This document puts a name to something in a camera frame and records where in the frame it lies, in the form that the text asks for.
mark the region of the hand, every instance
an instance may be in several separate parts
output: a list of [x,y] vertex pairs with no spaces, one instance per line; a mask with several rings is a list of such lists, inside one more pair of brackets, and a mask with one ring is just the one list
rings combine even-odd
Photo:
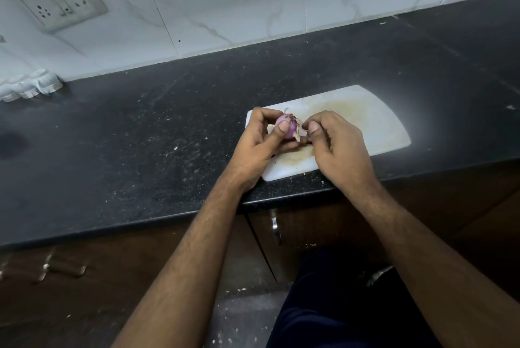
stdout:
[[274,124],[281,115],[281,111],[269,108],[257,107],[253,110],[231,161],[222,173],[222,179],[238,184],[244,193],[256,185],[273,155],[300,145],[294,140],[282,142],[289,130],[289,121],[280,122],[267,134],[267,124]]
[[363,134],[334,111],[322,111],[303,123],[321,172],[351,201],[380,186]]

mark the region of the red onion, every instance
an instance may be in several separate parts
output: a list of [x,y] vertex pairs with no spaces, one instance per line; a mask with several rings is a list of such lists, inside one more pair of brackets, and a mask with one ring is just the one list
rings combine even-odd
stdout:
[[276,120],[276,125],[278,125],[282,121],[289,121],[289,123],[291,125],[289,127],[289,131],[283,138],[285,138],[285,139],[295,138],[296,141],[299,142],[300,136],[299,136],[298,131],[300,130],[300,127],[301,127],[300,120],[298,118],[296,118],[293,114],[284,114]]

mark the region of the fingernail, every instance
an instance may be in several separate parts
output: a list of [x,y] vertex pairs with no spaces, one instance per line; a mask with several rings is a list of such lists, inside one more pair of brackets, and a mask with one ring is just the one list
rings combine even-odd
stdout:
[[278,124],[278,127],[282,130],[282,132],[287,132],[291,124],[289,121],[282,121]]
[[315,121],[310,121],[309,122],[309,130],[307,131],[308,133],[312,133],[314,132],[316,129],[319,129],[320,128],[320,124],[318,122],[315,122]]

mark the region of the white object on counter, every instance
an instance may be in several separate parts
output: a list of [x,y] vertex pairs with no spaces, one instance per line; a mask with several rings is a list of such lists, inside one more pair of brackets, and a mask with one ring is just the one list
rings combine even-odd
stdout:
[[[273,108],[294,114],[305,121],[311,115],[323,111],[337,112],[348,122],[357,126],[363,132],[363,139],[368,153],[382,154],[411,144],[405,127],[393,111],[376,95],[359,85],[331,90],[318,95],[278,103],[267,108]],[[251,117],[248,112],[245,124]],[[314,158],[312,145],[305,145],[295,151],[278,154],[271,158],[262,174],[265,181],[278,180],[295,174],[316,170],[318,165]]]
[[54,73],[47,69],[36,70],[30,75],[33,85],[44,95],[56,92],[63,84]]
[[24,99],[30,99],[38,94],[38,89],[36,89],[31,79],[24,74],[10,78],[7,80],[7,84]]
[[0,79],[0,100],[9,103],[19,98],[20,95],[11,89],[9,84],[6,83],[6,80]]

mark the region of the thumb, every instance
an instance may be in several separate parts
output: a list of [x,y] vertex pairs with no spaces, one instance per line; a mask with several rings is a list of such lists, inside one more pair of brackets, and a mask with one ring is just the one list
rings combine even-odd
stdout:
[[264,147],[267,149],[269,154],[274,154],[276,152],[276,148],[280,145],[283,140],[283,137],[289,131],[289,127],[291,126],[289,121],[282,121],[272,132],[266,137],[264,141]]
[[310,121],[308,127],[307,137],[313,142],[314,153],[316,155],[330,154],[329,144],[321,125],[316,121]]

